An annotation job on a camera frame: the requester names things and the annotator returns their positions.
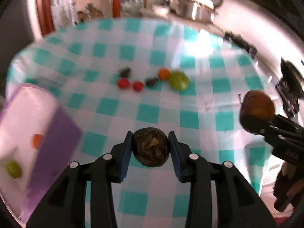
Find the green fruit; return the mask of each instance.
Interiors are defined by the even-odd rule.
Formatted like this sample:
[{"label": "green fruit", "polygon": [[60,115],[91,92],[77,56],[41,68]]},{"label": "green fruit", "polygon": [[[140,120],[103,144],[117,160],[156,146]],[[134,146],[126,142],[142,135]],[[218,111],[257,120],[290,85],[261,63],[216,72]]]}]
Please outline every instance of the green fruit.
[{"label": "green fruit", "polygon": [[11,160],[6,164],[6,171],[14,179],[22,176],[22,169],[14,160]]},{"label": "green fruit", "polygon": [[169,76],[169,84],[172,89],[183,91],[189,87],[189,78],[180,71],[171,72]]}]

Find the blue gripper pad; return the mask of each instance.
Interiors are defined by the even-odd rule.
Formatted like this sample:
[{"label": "blue gripper pad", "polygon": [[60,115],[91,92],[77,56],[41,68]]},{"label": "blue gripper pad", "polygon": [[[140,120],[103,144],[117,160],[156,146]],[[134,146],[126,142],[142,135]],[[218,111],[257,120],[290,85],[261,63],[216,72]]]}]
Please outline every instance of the blue gripper pad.
[{"label": "blue gripper pad", "polygon": [[132,153],[132,139],[133,139],[133,133],[130,131],[127,133],[127,136],[124,141],[124,153],[121,158],[120,162],[120,180],[121,182],[123,179],[127,176],[131,153]]},{"label": "blue gripper pad", "polygon": [[169,133],[168,140],[175,176],[181,183],[191,182],[195,176],[195,169],[188,162],[191,154],[189,146],[179,143],[173,131]]}]

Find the wooden door frame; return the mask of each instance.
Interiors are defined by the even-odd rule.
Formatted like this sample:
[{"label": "wooden door frame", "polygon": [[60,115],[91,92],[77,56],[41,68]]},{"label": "wooden door frame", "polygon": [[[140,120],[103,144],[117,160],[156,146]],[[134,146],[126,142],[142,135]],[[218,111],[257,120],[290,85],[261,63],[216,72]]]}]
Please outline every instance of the wooden door frame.
[{"label": "wooden door frame", "polygon": [[51,13],[51,0],[36,0],[37,15],[42,36],[55,31]]}]

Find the stainless steel pot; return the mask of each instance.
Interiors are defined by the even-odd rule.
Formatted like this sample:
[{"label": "stainless steel pot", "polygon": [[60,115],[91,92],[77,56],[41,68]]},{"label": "stainless steel pot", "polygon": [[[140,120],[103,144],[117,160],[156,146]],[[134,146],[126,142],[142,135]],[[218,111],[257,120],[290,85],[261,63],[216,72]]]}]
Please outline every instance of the stainless steel pot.
[{"label": "stainless steel pot", "polygon": [[164,0],[164,4],[168,6],[170,10],[176,11],[179,0]]},{"label": "stainless steel pot", "polygon": [[180,0],[176,9],[176,14],[194,21],[212,23],[214,22],[215,14],[217,13],[201,3],[190,0]]}]

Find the table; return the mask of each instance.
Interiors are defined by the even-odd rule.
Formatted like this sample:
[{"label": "table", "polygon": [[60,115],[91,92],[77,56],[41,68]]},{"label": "table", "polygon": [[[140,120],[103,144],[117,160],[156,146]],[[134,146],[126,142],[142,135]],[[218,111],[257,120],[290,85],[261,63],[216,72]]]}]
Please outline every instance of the table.
[{"label": "table", "polygon": [[[140,81],[163,66],[181,69],[190,86],[177,92],[159,82],[141,93],[120,90],[118,70],[126,66],[133,70],[131,80]],[[174,130],[208,161],[233,162],[260,190],[271,147],[241,128],[238,95],[259,89],[279,98],[247,53],[207,31],[133,18],[64,28],[16,55],[7,99],[23,82],[48,89],[83,130],[72,160],[92,162],[121,143],[127,131],[157,127],[166,134]],[[124,182],[112,187],[120,228],[184,227],[190,184],[177,181],[171,158],[152,169],[132,156]],[[89,205],[86,221],[90,227]]]}]

